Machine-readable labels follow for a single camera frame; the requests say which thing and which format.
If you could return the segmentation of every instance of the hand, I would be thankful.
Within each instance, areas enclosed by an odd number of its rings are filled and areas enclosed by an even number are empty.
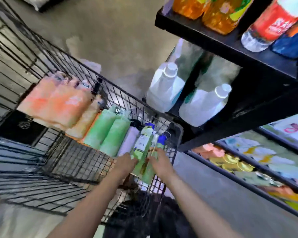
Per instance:
[[[117,158],[113,172],[118,173],[124,179],[133,171],[137,163],[138,159],[131,159],[130,153],[125,153],[123,156]]]
[[[155,151],[158,154],[156,159],[153,156],[148,157],[149,162],[151,163],[153,169],[155,170],[157,176],[164,182],[168,182],[168,179],[172,177],[175,173],[174,168],[170,162],[169,157],[163,151],[162,148],[155,148]]]

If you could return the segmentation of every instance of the person's left hand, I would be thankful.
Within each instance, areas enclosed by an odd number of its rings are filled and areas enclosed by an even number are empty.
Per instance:
[[[133,171],[137,163],[137,158],[131,159],[130,153],[125,153],[123,156],[117,158],[113,171],[117,172],[124,179]]]

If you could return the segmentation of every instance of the floor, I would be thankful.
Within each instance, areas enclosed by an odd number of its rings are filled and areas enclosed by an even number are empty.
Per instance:
[[[76,58],[102,65],[101,74],[141,98],[178,38],[154,26],[163,0],[66,0],[43,14],[8,0],[34,31]],[[298,218],[189,156],[175,169],[244,237],[298,237]],[[62,217],[1,205],[1,237],[46,237]]]

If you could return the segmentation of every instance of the forearm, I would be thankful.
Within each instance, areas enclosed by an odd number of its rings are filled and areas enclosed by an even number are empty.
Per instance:
[[[193,230],[200,238],[241,237],[215,213],[177,174],[166,181]]]
[[[48,238],[92,238],[122,177],[108,174],[50,233]]]

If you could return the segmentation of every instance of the person's left arm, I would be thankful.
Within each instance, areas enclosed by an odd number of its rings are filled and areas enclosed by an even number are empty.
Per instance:
[[[138,159],[118,157],[112,171],[52,230],[47,238],[92,238],[120,182],[133,171]]]

